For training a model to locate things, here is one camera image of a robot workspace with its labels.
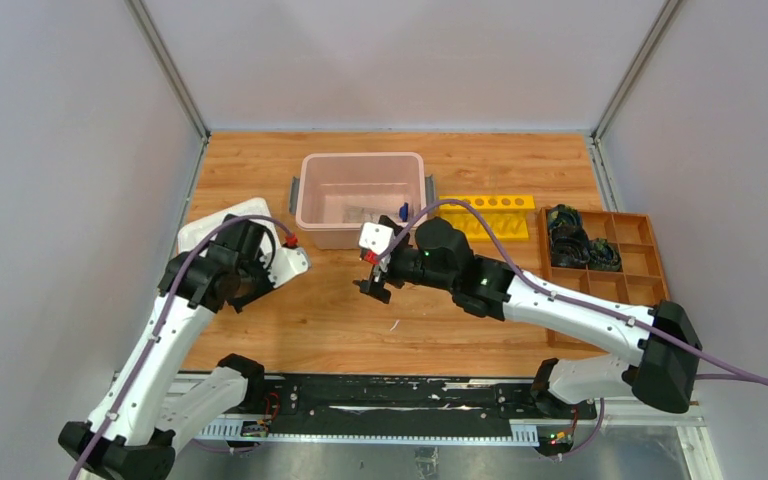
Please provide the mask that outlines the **white bin lid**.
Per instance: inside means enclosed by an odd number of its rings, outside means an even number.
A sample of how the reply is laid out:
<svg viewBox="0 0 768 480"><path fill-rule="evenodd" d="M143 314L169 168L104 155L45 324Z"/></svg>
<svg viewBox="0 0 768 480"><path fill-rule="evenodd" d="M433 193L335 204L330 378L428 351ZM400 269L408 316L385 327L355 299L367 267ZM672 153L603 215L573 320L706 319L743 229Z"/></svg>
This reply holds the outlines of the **white bin lid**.
<svg viewBox="0 0 768 480"><path fill-rule="evenodd" d="M266 200L262 197L253 197L184 225L177 235L177 253L192 250L228 215L262 215L273 218ZM256 219L255 223L268 230L268 234L265 234L260 241L257 259L266 268L269 280L274 287L281 287L311 269L312 261L304 248L282 246L286 234L281 227L271 221L260 219Z"/></svg>

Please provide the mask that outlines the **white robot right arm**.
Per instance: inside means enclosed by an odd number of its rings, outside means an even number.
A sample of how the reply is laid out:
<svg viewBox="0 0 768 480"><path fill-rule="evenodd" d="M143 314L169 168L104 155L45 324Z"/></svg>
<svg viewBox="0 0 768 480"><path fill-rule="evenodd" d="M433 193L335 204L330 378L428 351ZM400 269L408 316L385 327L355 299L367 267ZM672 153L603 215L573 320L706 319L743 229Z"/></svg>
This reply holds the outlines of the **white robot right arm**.
<svg viewBox="0 0 768 480"><path fill-rule="evenodd" d="M610 302L529 272L516 274L508 263L474 253L446 220L426 221L399 239L404 231L386 216L363 225L359 247L372 270L356 283L361 293L388 303L390 286L440 289L476 317L538 325L603 350L599 357L540 364L530 392L540 415L623 396L667 413L688 411L699 365L693 352L701 343L679 304Z"/></svg>

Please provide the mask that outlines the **syringe with blue base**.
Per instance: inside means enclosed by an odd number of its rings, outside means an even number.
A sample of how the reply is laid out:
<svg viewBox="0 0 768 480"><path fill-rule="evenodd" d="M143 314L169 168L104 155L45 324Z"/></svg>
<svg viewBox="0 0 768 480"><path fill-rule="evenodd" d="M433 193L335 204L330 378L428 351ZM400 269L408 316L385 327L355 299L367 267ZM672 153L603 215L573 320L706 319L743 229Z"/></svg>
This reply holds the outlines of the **syringe with blue base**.
<svg viewBox="0 0 768 480"><path fill-rule="evenodd" d="M380 217L384 216L396 223L404 223L408 220L410 213L410 204L407 202L387 208L347 205L344 207L342 220L344 223L377 223Z"/></svg>

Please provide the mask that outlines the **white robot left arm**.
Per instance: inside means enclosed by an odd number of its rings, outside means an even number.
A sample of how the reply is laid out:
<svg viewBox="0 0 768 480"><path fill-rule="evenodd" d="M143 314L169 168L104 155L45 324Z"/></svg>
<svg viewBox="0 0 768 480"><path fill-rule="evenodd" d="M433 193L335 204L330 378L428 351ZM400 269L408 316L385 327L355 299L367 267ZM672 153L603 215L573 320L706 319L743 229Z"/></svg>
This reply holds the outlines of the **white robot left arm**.
<svg viewBox="0 0 768 480"><path fill-rule="evenodd" d="M64 425L58 443L69 474L165 479L181 451L226 411L278 412L265 369L238 354L171 405L164 400L191 347L223 307L236 312L310 268L294 232L263 214L228 214L192 249L172 258L145 329L106 395L84 421Z"/></svg>

